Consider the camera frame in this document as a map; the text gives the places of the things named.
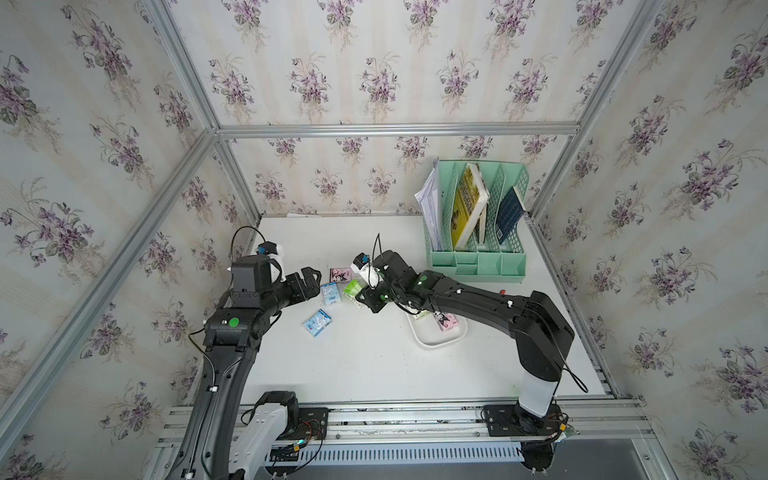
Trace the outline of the green tissue pack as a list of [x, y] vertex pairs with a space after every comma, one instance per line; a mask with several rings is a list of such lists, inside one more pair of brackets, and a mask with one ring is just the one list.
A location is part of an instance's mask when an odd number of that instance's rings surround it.
[[355, 301], [357, 295], [365, 288], [365, 285], [358, 279], [352, 279], [343, 290], [343, 295], [350, 301]]

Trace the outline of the white plastic storage box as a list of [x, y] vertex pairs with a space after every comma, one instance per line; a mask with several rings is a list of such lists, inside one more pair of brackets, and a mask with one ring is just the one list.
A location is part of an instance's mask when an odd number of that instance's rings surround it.
[[441, 332], [433, 316], [435, 312], [422, 311], [416, 315], [407, 314], [406, 319], [416, 343], [425, 350], [452, 345], [463, 339], [468, 332], [468, 321], [455, 314], [459, 325], [447, 332]]

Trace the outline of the pink tissue pack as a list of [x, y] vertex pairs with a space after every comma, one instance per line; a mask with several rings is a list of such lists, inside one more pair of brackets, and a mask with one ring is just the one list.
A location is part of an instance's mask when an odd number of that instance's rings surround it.
[[354, 272], [349, 267], [334, 267], [330, 269], [329, 281], [331, 283], [348, 283], [354, 277]]
[[441, 332], [450, 331], [459, 325], [457, 317], [453, 314], [435, 312], [433, 316]]

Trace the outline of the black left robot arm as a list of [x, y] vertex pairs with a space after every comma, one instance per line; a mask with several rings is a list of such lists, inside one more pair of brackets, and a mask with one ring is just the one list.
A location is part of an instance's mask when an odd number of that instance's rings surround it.
[[273, 443], [298, 426], [298, 401], [272, 391], [257, 402], [242, 434], [234, 429], [262, 340], [283, 310], [317, 297], [320, 271], [286, 274], [273, 256], [256, 254], [231, 265], [232, 285], [204, 327], [204, 365], [193, 410], [169, 479], [251, 479]]

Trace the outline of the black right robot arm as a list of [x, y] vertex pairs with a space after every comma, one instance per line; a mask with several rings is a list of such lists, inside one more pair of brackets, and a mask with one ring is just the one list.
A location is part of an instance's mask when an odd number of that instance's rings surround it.
[[361, 253], [352, 266], [367, 283], [355, 299], [374, 313], [393, 304], [410, 315], [452, 314], [512, 338], [524, 369], [518, 405], [533, 417], [548, 415], [575, 332], [547, 294], [534, 290], [528, 296], [506, 295], [436, 271], [418, 273], [392, 250], [376, 257]]

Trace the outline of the pink tissue pack top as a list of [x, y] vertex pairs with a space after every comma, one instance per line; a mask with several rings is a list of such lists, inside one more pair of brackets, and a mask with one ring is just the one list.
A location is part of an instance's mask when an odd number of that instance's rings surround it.
[[330, 269], [329, 281], [331, 283], [348, 283], [354, 277], [354, 272], [349, 267], [334, 267]]

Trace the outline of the light blue tissue pack upper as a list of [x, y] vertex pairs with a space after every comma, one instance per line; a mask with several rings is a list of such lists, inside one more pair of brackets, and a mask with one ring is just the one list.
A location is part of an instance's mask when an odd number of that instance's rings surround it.
[[325, 306], [331, 306], [341, 302], [341, 294], [336, 282], [322, 285], [321, 295]]

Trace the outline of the light blue tissue pack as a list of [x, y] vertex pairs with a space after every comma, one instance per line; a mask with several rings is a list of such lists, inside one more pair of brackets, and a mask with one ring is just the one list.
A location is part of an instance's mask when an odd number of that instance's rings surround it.
[[310, 335], [317, 337], [331, 323], [332, 317], [320, 309], [303, 323], [303, 327]]
[[321, 295], [325, 306], [331, 306], [341, 302], [341, 294], [336, 282], [322, 285]]

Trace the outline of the light blue tissue pack lower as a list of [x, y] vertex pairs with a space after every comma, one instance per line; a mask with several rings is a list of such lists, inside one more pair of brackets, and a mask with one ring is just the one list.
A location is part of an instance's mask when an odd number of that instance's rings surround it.
[[310, 335], [317, 337], [331, 323], [332, 317], [320, 309], [303, 323], [303, 327]]

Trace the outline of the white paper stack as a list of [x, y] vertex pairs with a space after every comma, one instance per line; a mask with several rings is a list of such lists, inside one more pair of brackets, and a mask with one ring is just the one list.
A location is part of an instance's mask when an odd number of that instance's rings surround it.
[[441, 251], [443, 249], [439, 187], [438, 166], [437, 163], [434, 163], [421, 189], [414, 194], [422, 212], [433, 251]]

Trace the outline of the yellow book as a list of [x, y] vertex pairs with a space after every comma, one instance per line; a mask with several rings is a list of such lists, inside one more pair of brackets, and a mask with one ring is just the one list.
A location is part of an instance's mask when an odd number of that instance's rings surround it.
[[458, 177], [451, 208], [451, 241], [454, 250], [469, 242], [489, 200], [489, 192], [477, 163], [466, 163]]

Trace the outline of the mint green desk organizer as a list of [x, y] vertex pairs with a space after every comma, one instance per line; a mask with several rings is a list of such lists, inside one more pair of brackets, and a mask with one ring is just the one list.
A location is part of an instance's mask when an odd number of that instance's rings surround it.
[[497, 235], [497, 217], [502, 201], [514, 193], [525, 200], [530, 175], [522, 163], [479, 161], [480, 176], [489, 191], [485, 236], [473, 234], [464, 247], [451, 244], [451, 212], [466, 160], [442, 160], [435, 164], [437, 208], [440, 216], [423, 221], [427, 267], [461, 282], [521, 283], [526, 276], [527, 256], [517, 228], [503, 239]]

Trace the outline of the dark blue notebook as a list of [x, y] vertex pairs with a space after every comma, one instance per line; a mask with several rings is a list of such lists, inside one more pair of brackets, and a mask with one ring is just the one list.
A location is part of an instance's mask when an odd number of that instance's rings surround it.
[[509, 235], [516, 228], [524, 213], [525, 208], [523, 206], [520, 190], [513, 186], [501, 199], [496, 214], [495, 236], [500, 245], [507, 240]]

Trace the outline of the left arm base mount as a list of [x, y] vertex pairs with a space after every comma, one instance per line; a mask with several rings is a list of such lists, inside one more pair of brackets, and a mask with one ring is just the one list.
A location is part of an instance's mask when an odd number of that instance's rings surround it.
[[259, 427], [283, 427], [278, 441], [323, 440], [327, 436], [330, 410], [325, 407], [287, 407], [267, 403], [245, 410], [240, 417], [251, 433]]

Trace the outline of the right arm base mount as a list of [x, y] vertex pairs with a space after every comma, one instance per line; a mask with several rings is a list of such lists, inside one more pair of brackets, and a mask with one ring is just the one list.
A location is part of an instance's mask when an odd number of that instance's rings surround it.
[[480, 415], [491, 437], [555, 438], [565, 431], [569, 421], [557, 403], [550, 404], [543, 417], [528, 412], [519, 403], [485, 405]]

